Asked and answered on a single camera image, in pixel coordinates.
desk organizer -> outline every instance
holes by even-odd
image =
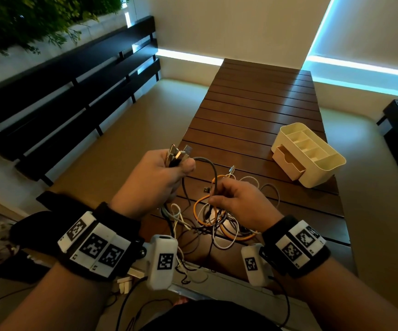
[[[294,164],[295,169],[290,166],[293,159],[289,155],[286,156],[283,147],[280,146],[283,146],[305,168],[303,173],[301,166],[297,167]],[[300,183],[306,188],[324,183],[334,175],[338,167],[346,164],[346,159],[340,153],[303,123],[281,127],[271,151],[274,153],[273,159],[288,176],[295,180],[296,176],[299,176]]]

bench backrest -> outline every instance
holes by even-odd
[[[53,166],[93,130],[102,134],[99,124],[130,97],[135,102],[143,84],[153,76],[158,80],[154,31],[154,18],[145,17],[0,83],[0,123],[47,101],[0,131],[0,155],[19,159],[15,167],[28,178],[51,184],[45,174]],[[147,36],[133,52],[132,44]],[[135,71],[145,62],[144,70]],[[63,86],[69,88],[52,94]]]

foliage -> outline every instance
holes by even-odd
[[[72,41],[80,31],[70,27],[97,16],[116,12],[128,0],[0,0],[0,51],[18,44],[33,53],[35,40],[48,40],[61,46],[66,34]]]

cable connector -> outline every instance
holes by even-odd
[[[187,160],[190,158],[191,151],[193,149],[186,145],[185,148],[181,151],[179,150],[176,145],[172,144],[170,150],[167,153],[167,158],[165,159],[165,166],[166,167],[176,167],[182,161]]]

table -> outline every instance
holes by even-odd
[[[272,159],[271,146],[280,127],[295,122],[304,123],[326,140],[310,72],[225,59],[179,147],[190,145],[191,155],[213,161],[218,174],[227,174],[235,165],[238,179],[250,175],[261,185],[273,183],[280,192],[279,210],[315,228],[327,240],[333,257],[356,273],[335,177],[307,189],[298,181],[292,182]],[[212,179],[210,165],[197,162],[196,171],[185,178],[190,200],[203,197],[203,189],[210,186]],[[273,189],[266,188],[264,193],[273,204],[277,203]],[[174,203],[181,209],[188,205],[182,188]],[[192,207],[186,210],[185,217],[194,219]],[[141,235],[150,239],[156,230],[169,234],[158,211],[144,218]],[[229,243],[227,239],[217,239],[222,246]],[[213,248],[208,258],[208,234],[201,235],[198,242],[195,233],[185,233],[179,244],[187,252],[187,261],[198,265],[206,261],[207,268],[247,280],[240,254],[242,244],[236,243],[225,251]]]

